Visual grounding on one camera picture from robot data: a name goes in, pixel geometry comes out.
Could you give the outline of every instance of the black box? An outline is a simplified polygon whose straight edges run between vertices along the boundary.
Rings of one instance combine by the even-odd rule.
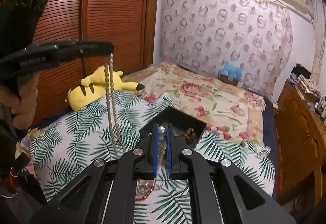
[[[190,127],[193,128],[196,138],[187,141],[187,145],[190,149],[194,149],[197,145],[207,125],[206,123],[174,109],[173,107],[167,107],[139,130],[141,138],[147,137],[148,134],[151,133],[154,123],[157,123],[158,125],[171,123],[174,136],[177,136],[180,133],[185,133]]]

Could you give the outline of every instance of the bed sheet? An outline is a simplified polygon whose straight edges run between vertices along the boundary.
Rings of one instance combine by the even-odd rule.
[[[264,98],[212,77],[161,62],[123,77],[145,85],[141,97],[154,101],[167,93],[173,106],[207,123],[207,130],[235,144],[243,139],[263,146]]]
[[[115,91],[118,123],[122,131],[122,142],[126,150],[133,149],[140,138],[139,129],[167,106],[171,98],[162,94],[149,103],[127,91]],[[41,188],[50,200],[94,159],[114,160],[122,155],[114,153],[107,121],[105,98],[101,98],[80,111],[71,112],[58,120],[49,129],[34,129],[22,141],[31,154],[32,162]],[[248,140],[240,145],[224,140],[205,131],[195,148],[205,158],[219,161],[230,159],[255,183],[272,195],[275,169],[262,151]],[[164,162],[159,167],[155,191],[145,201],[135,204],[135,223],[167,223],[171,219],[191,223],[190,200],[187,181],[171,181],[165,173]],[[178,197],[182,203],[168,208],[167,201]]]

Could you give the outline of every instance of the curtain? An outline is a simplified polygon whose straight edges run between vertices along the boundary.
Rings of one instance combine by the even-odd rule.
[[[289,11],[273,0],[164,0],[161,27],[162,59],[269,98],[292,50]]]
[[[325,33],[325,4],[323,0],[311,0],[314,6],[314,20],[313,25],[316,32],[315,39],[315,57],[312,64],[311,79],[317,84],[319,83],[320,70],[322,68],[322,59],[324,56],[324,49],[326,44],[326,33]]]

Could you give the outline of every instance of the human hand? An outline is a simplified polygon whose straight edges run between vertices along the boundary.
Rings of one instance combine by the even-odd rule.
[[[13,124],[17,129],[28,128],[33,122],[39,77],[39,73],[32,74],[30,79],[20,87],[20,98],[7,87],[0,85],[0,103],[10,107],[11,113],[16,115]]]

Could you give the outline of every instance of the wooden dresser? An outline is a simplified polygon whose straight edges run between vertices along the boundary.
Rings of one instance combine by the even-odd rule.
[[[314,173],[315,205],[322,196],[321,166],[326,156],[326,128],[323,121],[286,82],[278,99],[275,116],[279,152],[279,195],[289,193]]]

